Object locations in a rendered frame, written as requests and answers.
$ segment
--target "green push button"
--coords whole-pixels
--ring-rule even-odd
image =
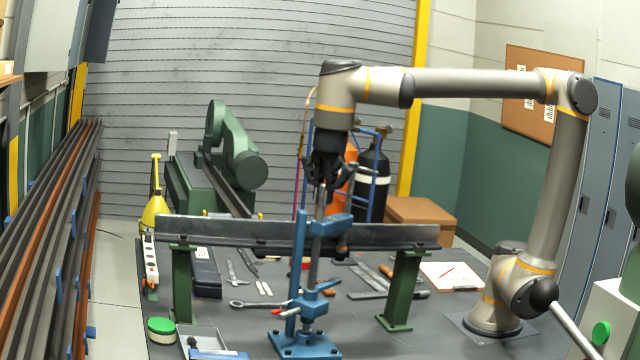
[[[176,332],[176,324],[162,317],[151,317],[147,320],[149,330],[156,334],[170,335]]]
[[[591,341],[595,346],[606,343],[611,336],[611,325],[606,321],[600,321],[593,327],[591,331]]]

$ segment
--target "cork bulletin board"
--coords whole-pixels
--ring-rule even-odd
[[[505,69],[531,71],[536,67],[584,72],[584,60],[546,51],[507,45]],[[507,129],[551,146],[556,126],[553,105],[541,105],[535,100],[505,99],[501,124]]]

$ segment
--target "blue base plate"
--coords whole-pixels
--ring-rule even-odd
[[[333,345],[327,334],[311,333],[310,335],[302,335],[300,331],[296,331],[295,335],[298,339],[290,339],[279,332],[277,335],[273,331],[269,331],[269,340],[273,348],[276,350],[280,359],[286,360],[341,360],[342,353]],[[313,337],[311,340],[313,345],[306,345],[306,338]]]

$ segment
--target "red pen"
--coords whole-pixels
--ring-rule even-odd
[[[442,275],[438,276],[438,279],[440,279],[441,277],[443,277],[443,276],[447,275],[448,273],[450,273],[451,271],[453,271],[453,269],[455,269],[455,268],[456,268],[456,267],[454,266],[454,267],[452,267],[452,268],[451,268],[451,270],[448,270],[446,273],[444,273],[444,274],[442,274]]]

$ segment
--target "locker vent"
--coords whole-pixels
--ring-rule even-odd
[[[629,116],[629,126],[640,129],[640,120]]]
[[[598,110],[598,114],[603,118],[611,119],[611,110],[601,107],[600,110]]]

